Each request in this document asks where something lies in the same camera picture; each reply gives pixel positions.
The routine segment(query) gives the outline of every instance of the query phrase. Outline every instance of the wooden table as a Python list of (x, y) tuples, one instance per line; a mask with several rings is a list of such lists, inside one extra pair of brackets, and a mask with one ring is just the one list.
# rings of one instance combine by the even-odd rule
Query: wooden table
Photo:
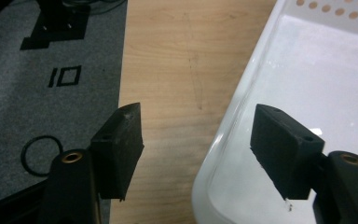
[(195, 223), (194, 178), (274, 0), (131, 0), (120, 105), (141, 102), (144, 153), (112, 223)]

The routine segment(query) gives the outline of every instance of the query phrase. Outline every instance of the gray fabric surface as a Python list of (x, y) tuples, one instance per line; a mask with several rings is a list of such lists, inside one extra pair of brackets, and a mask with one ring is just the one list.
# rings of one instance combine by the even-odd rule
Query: gray fabric surface
[[(64, 150), (86, 148), (117, 109), (127, 3), (89, 17), (83, 40), (20, 51), (38, 14), (36, 1), (23, 0), (0, 13), (0, 199), (43, 180), (21, 166), (21, 149), (29, 140), (50, 134)], [(58, 87), (61, 69), (79, 65), (78, 84)], [(54, 68), (58, 74), (49, 88)], [(75, 75), (66, 71), (62, 83), (73, 82)], [(46, 172), (57, 154), (56, 145), (43, 140), (30, 147), (27, 159)]]

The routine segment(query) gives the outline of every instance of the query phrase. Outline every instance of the white plastic basket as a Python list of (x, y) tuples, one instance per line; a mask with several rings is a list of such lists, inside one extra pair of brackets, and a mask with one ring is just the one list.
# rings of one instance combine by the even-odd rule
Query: white plastic basket
[(250, 149), (256, 104), (358, 154), (358, 0), (277, 2), (193, 187), (199, 223), (315, 223), (314, 192), (284, 201)]

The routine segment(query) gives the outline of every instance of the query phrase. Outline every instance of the black mount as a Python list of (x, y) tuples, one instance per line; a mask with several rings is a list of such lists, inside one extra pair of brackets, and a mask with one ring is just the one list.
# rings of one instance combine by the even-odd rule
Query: black mount
[(284, 199), (317, 193), (317, 223), (358, 223), (358, 155), (334, 151), (324, 140), (278, 108), (257, 105), (251, 150)]
[(143, 149), (140, 104), (123, 106), (88, 149), (63, 152), (47, 180), (1, 200), (0, 224), (100, 224), (99, 198), (125, 200)]
[(36, 0), (40, 14), (30, 37), (25, 37), (21, 50), (46, 49), (51, 41), (84, 39), (90, 7), (67, 8), (61, 0)]

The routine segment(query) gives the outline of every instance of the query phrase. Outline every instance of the bin holes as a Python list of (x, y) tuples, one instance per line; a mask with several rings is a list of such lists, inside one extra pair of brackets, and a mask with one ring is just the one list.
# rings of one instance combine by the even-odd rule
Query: bin holes
[(345, 9), (342, 7), (336, 10), (336, 15), (338, 16), (341, 16), (344, 13), (345, 13)]
[(330, 11), (330, 9), (331, 9), (330, 5), (325, 5), (322, 7), (322, 12), (328, 12)]
[(314, 9), (314, 8), (316, 8), (318, 6), (318, 3), (317, 2), (311, 2), (310, 3), (310, 8), (311, 9)]
[(297, 5), (302, 7), (304, 5), (304, 0), (297, 0)]
[(351, 14), (350, 14), (350, 18), (351, 19), (356, 19), (358, 17), (358, 12), (357, 11), (353, 11), (353, 12), (351, 12)]

